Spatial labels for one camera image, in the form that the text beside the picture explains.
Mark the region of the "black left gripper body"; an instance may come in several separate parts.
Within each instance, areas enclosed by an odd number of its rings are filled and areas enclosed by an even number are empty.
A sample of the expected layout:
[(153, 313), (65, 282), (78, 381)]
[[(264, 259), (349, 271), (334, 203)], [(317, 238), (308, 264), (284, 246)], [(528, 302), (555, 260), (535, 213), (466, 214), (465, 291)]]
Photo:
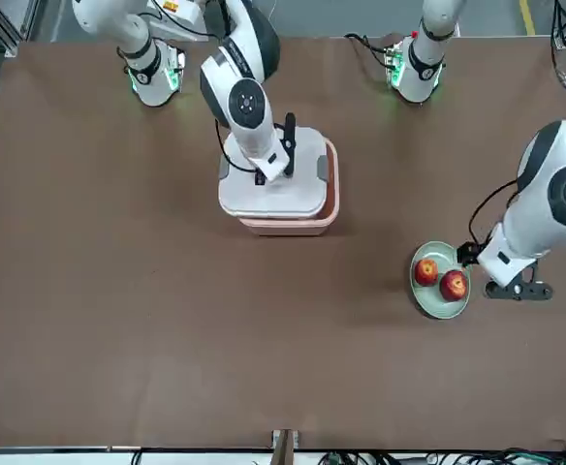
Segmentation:
[(539, 264), (532, 263), (524, 272), (524, 296), (529, 300), (550, 300), (553, 297), (553, 287), (538, 278)]

